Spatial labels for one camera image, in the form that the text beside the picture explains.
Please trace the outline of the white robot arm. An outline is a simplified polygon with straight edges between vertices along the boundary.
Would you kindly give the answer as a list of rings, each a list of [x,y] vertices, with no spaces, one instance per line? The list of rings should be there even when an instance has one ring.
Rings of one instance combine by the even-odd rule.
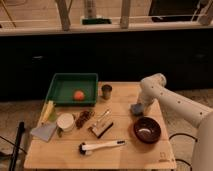
[[[155,99],[176,111],[197,129],[192,171],[213,171],[213,108],[168,90],[166,77],[157,73],[140,81],[138,101],[147,109]]]

